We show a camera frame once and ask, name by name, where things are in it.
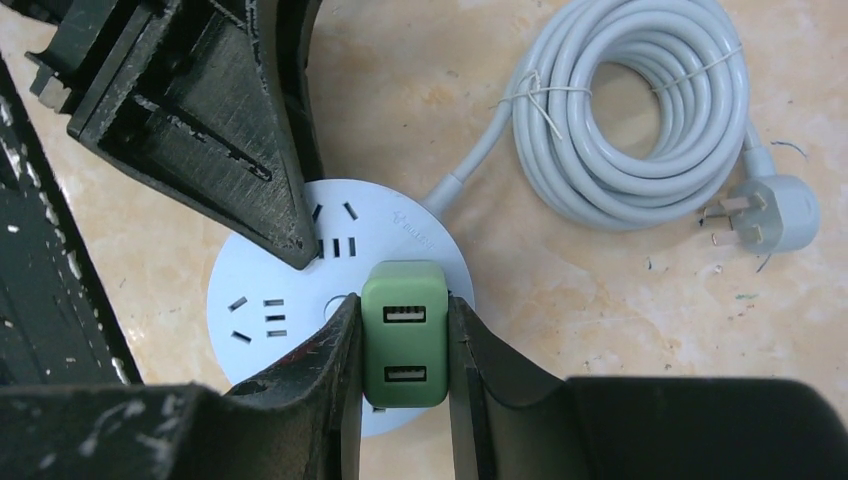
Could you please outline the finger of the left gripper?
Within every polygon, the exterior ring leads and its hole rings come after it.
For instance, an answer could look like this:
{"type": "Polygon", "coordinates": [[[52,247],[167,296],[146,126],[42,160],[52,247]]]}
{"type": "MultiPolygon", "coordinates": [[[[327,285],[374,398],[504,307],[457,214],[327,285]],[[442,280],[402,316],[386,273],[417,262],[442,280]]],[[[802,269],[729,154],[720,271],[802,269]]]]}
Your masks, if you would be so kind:
{"type": "Polygon", "coordinates": [[[265,90],[282,131],[288,177],[299,183],[324,177],[312,113],[307,66],[321,3],[316,0],[256,1],[255,53],[265,90]]]}
{"type": "Polygon", "coordinates": [[[127,1],[67,133],[296,269],[317,255],[255,53],[256,1],[127,1]]]}

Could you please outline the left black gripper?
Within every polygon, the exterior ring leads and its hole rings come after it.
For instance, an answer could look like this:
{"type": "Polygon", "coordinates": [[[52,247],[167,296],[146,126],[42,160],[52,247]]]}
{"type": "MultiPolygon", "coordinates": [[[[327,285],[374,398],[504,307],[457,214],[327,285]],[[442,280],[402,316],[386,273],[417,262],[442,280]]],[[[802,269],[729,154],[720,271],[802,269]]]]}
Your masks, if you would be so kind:
{"type": "MultiPolygon", "coordinates": [[[[57,26],[48,49],[34,56],[35,84],[61,113],[77,107],[133,11],[127,1],[12,1],[9,8],[57,26]]],[[[1,382],[141,382],[8,70],[1,73],[1,382]]]]}

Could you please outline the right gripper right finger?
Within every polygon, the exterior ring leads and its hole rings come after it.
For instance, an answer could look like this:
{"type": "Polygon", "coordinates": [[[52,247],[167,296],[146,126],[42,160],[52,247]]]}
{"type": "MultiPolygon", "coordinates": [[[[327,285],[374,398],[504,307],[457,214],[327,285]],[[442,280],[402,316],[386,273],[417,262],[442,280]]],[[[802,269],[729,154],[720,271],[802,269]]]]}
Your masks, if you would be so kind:
{"type": "Polygon", "coordinates": [[[459,479],[843,479],[847,430],[813,388],[775,378],[560,379],[448,307],[459,479]]]}

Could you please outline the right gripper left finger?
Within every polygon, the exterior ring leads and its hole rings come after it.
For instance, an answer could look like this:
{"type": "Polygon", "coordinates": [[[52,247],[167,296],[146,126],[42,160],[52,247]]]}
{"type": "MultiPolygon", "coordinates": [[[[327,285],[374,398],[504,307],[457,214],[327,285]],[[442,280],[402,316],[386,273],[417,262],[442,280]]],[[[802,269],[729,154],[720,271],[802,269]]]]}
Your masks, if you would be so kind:
{"type": "Polygon", "coordinates": [[[356,479],[362,320],[347,296],[226,393],[188,383],[6,387],[5,479],[356,479]]]}

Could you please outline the round light blue power socket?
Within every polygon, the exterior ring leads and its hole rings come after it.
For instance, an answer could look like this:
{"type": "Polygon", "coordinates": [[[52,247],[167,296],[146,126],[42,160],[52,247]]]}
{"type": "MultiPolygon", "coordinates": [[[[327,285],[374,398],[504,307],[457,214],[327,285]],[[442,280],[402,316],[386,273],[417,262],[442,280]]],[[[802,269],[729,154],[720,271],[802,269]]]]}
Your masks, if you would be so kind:
{"type": "MultiPolygon", "coordinates": [[[[448,296],[474,298],[460,249],[443,223],[404,194],[351,179],[310,182],[316,258],[298,270],[239,234],[215,262],[207,318],[217,361],[232,384],[256,377],[314,336],[350,294],[361,298],[372,269],[385,261],[425,260],[445,273],[448,296]]],[[[394,430],[427,408],[376,408],[364,395],[362,432],[394,430]]]]}

